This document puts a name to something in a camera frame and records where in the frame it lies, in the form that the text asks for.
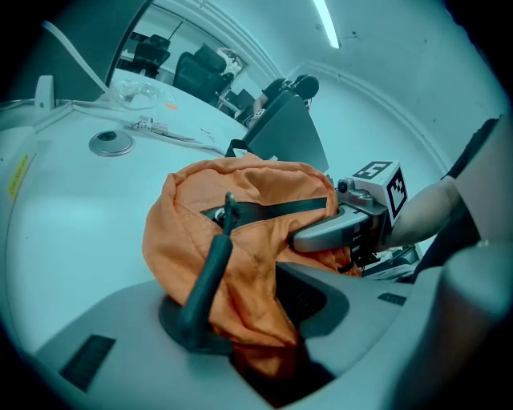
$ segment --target ceiling light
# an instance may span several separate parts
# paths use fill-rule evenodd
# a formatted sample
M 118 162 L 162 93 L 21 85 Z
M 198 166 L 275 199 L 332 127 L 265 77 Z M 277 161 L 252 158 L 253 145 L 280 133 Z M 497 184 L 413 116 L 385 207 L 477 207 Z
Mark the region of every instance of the ceiling light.
M 326 5 L 325 0 L 313 0 L 315 7 L 317 8 L 317 12 L 321 17 L 322 24 L 324 26 L 324 30 L 326 31 L 326 35 L 328 36 L 329 44 L 333 48 L 340 48 L 340 43 L 338 42 L 337 32 L 335 31 L 335 26 L 333 25 L 333 21 L 331 16 L 329 15 L 328 6 Z

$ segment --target yellow label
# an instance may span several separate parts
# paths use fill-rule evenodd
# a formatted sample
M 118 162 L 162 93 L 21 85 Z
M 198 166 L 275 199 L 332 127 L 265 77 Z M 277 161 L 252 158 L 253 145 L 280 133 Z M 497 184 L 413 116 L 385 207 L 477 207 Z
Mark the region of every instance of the yellow label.
M 25 154 L 16 166 L 13 177 L 10 179 L 9 185 L 7 186 L 7 194 L 11 199 L 15 199 L 18 194 L 19 186 L 22 184 L 23 177 L 25 176 L 26 169 L 29 167 L 29 156 Z

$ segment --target round metal lid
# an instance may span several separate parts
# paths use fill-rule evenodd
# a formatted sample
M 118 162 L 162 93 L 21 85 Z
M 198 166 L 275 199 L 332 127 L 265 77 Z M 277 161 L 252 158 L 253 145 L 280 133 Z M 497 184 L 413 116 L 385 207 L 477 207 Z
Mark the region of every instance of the round metal lid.
M 97 155 L 115 157 L 130 152 L 135 146 L 134 139 L 126 132 L 104 131 L 89 141 L 89 148 Z

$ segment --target white table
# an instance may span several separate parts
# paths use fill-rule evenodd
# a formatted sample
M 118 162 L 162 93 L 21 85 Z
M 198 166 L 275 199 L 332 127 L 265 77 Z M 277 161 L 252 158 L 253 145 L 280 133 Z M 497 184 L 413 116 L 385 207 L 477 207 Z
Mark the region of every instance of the white table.
M 195 137 L 203 128 L 225 145 L 246 132 L 172 86 L 126 71 L 116 71 L 114 78 L 168 90 L 176 110 L 157 107 L 146 114 L 167 113 L 174 131 Z M 37 134 L 38 152 L 20 187 L 6 247 L 10 307 L 28 352 L 105 296 L 153 280 L 141 243 L 164 180 L 190 163 L 218 158 L 131 131 L 135 148 L 126 155 L 106 158 L 89 150 L 94 135 L 121 129 L 116 121 L 73 112 Z

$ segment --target orange fabric bag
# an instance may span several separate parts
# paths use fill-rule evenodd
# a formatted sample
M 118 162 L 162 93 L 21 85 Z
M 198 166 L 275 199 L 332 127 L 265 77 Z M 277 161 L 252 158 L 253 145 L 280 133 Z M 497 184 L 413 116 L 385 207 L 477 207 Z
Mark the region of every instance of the orange fabric bag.
M 276 262 L 296 262 L 338 274 L 350 261 L 349 249 L 299 254 L 289 234 L 337 213 L 337 196 L 329 180 L 304 163 L 264 161 L 255 155 L 194 163 L 170 174 L 151 208 L 143 238 L 143 256 L 164 290 L 184 305 L 199 275 L 210 244 L 221 228 L 201 214 L 224 205 L 232 192 L 238 203 L 268 206 L 327 198 L 326 206 L 237 227 L 233 250 L 217 290 L 210 323 L 233 343 L 236 361 L 270 376 L 291 370 L 299 335 L 275 299 Z M 359 276 L 357 267 L 346 275 Z

